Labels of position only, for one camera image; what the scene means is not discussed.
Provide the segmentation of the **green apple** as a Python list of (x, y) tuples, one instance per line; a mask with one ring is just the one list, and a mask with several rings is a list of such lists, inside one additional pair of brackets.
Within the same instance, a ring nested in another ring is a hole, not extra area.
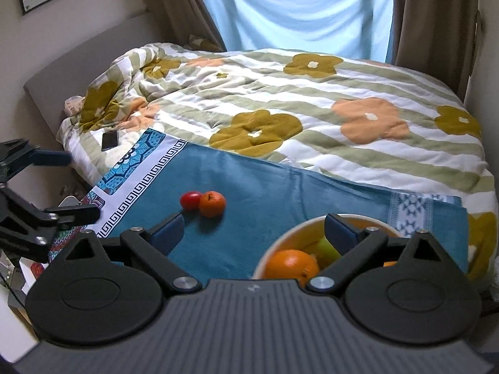
[(327, 268), (341, 258), (341, 254), (325, 237), (309, 245), (308, 253), (316, 259), (320, 269)]

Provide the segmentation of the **red cherry tomato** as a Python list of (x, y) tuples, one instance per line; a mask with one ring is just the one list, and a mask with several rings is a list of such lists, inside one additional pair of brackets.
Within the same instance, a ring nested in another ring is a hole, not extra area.
[(199, 208), (201, 197), (202, 193), (198, 191), (189, 191), (181, 196), (179, 203), (184, 210), (193, 212)]

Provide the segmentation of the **large orange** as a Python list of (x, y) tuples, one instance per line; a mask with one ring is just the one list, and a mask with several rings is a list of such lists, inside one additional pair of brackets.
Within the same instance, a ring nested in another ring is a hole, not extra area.
[(301, 287), (320, 272), (318, 262), (310, 254), (294, 249), (275, 252), (266, 262), (265, 280), (297, 280)]

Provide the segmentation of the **small mandarin orange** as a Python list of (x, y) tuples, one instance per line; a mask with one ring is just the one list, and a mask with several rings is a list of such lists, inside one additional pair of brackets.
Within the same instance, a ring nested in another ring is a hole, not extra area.
[(204, 217), (215, 218), (224, 213), (226, 205), (227, 201), (222, 193), (209, 191), (201, 195), (199, 211)]

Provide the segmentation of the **black smartphone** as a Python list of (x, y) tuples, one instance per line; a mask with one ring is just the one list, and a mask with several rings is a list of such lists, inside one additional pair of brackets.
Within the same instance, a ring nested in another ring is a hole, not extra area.
[(108, 130), (101, 137), (101, 150), (107, 151), (119, 145), (119, 133), (117, 130)]

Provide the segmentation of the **cream ceramic fruit bowl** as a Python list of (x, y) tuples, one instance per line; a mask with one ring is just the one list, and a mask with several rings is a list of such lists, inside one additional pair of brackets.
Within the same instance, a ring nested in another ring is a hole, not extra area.
[[(396, 229), (378, 219), (373, 219), (371, 217), (355, 213), (339, 213), (339, 216), (358, 228), (375, 226), (383, 231), (386, 231), (391, 237), (401, 237), (401, 234)], [(314, 219), (308, 219), (307, 221), (296, 225), (294, 228), (285, 232), (278, 239), (276, 239), (261, 257), (254, 270), (252, 279), (261, 280), (263, 278), (266, 263), (275, 252), (286, 249), (297, 249), (316, 255), (314, 252), (316, 243), (324, 237), (325, 218), (326, 217), (322, 215)]]

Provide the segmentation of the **grey bed headboard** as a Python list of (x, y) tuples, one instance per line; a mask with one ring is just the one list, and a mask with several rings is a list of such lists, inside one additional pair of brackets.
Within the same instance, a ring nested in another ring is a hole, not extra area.
[(25, 90), (51, 132), (56, 134), (65, 118), (66, 99), (83, 95), (90, 82), (126, 51), (160, 39), (162, 35), (152, 14), (126, 19), (46, 65), (28, 79)]

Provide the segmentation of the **blue patterned cloth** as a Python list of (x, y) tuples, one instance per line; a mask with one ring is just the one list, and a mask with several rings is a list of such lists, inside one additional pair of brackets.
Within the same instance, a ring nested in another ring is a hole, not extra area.
[(221, 193), (220, 219), (186, 215), (183, 239), (170, 259), (200, 281), (248, 279), (286, 231), (328, 213), (378, 219), (403, 237), (429, 230), (462, 269), (468, 267), (468, 217), (459, 199), (403, 193), (340, 180), (192, 144), (149, 129), (84, 197), (100, 208), (92, 226), (113, 237), (149, 228), (180, 211), (189, 191)]

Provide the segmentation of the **floral striped duvet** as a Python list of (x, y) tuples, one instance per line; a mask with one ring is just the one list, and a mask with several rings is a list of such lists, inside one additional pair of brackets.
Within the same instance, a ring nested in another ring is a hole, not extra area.
[[(441, 81), (386, 63), (151, 43), (116, 58), (57, 140), (98, 182), (145, 130), (349, 181), (460, 199), (468, 267), (494, 273), (498, 201), (479, 122)], [(117, 130), (119, 145), (101, 150)]]

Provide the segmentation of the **left brown curtain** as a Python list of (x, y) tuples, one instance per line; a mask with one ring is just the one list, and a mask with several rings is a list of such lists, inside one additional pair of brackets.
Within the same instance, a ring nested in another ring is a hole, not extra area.
[(203, 0), (144, 0), (165, 39), (185, 45), (189, 37), (199, 36), (220, 51), (226, 47)]

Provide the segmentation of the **brown curtain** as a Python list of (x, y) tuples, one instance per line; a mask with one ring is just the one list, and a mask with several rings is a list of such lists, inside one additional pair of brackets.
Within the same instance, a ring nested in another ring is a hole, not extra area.
[(220, 51), (226, 47), (203, 0), (144, 0), (165, 39), (185, 45), (189, 37), (199, 36)]
[(393, 0), (392, 62), (445, 83), (461, 100), (474, 65), (479, 0)]

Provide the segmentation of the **light blue window sheet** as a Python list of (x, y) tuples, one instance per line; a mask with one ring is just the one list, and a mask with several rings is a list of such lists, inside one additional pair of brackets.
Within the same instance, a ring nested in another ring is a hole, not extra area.
[(392, 0), (203, 0), (229, 51), (295, 49), (385, 62)]

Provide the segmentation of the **right brown curtain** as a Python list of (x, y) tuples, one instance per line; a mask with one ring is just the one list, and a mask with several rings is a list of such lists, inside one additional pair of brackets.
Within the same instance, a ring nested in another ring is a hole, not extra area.
[(393, 0), (392, 62), (445, 83), (461, 100), (474, 65), (479, 0)]

